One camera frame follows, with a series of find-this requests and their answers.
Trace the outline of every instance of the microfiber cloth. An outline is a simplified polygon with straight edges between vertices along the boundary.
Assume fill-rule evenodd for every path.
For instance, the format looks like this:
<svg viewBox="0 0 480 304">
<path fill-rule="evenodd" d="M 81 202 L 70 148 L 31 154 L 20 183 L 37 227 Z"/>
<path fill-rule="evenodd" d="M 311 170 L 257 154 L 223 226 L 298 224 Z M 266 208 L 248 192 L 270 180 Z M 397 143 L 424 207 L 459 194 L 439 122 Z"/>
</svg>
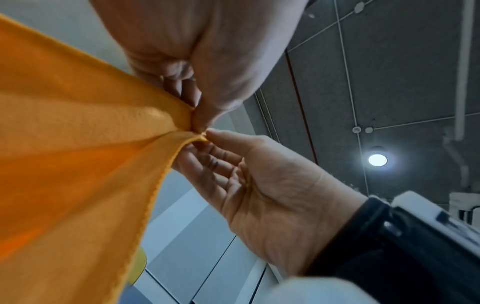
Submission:
<svg viewBox="0 0 480 304">
<path fill-rule="evenodd" d="M 193 109 L 1 15 L 0 46 L 0 302 L 114 303 Z"/>
</svg>

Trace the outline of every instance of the black sleeve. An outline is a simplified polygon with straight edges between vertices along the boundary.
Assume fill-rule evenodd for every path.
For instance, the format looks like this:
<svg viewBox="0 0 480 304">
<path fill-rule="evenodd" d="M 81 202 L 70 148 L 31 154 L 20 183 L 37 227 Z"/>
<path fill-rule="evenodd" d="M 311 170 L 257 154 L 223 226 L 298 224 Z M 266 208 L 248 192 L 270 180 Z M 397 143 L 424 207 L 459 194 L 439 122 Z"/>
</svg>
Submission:
<svg viewBox="0 0 480 304">
<path fill-rule="evenodd" d="M 370 198 L 316 258 L 306 276 L 351 281 L 381 304 L 440 303 L 431 274 L 380 237 L 391 217 L 388 204 Z"/>
</svg>

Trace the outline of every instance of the orange towel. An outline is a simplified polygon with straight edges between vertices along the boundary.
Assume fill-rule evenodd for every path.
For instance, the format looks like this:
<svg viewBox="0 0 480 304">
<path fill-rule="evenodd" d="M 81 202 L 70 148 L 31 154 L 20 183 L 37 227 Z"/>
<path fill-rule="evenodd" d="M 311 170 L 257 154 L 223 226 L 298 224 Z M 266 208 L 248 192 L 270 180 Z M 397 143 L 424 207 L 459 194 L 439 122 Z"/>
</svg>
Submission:
<svg viewBox="0 0 480 304">
<path fill-rule="evenodd" d="M 115 302 L 192 108 L 3 16 L 0 46 L 0 302 Z"/>
</svg>

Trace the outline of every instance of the ceiling light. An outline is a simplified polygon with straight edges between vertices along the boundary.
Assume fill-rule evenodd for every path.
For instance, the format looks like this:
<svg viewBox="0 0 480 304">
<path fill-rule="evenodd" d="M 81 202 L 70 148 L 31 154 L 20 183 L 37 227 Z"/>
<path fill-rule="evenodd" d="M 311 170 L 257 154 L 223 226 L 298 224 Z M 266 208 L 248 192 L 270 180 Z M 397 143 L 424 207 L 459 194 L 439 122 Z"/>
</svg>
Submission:
<svg viewBox="0 0 480 304">
<path fill-rule="evenodd" d="M 383 167 L 389 162 L 389 160 L 383 154 L 372 154 L 368 158 L 368 162 L 374 167 Z"/>
</svg>

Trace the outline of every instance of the hand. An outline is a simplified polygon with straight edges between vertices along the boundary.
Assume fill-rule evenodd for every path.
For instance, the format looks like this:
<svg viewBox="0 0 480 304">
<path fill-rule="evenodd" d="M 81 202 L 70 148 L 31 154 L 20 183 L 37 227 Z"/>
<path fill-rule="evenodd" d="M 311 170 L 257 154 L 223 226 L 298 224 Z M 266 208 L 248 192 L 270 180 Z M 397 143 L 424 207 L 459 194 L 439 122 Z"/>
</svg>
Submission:
<svg viewBox="0 0 480 304">
<path fill-rule="evenodd" d="M 264 136 L 209 129 L 211 143 L 177 158 L 180 172 L 259 257 L 292 275 L 316 256 L 367 198 Z"/>
<path fill-rule="evenodd" d="M 262 84 L 307 0 L 90 0 L 140 78 L 192 106 L 202 132 Z"/>
</svg>

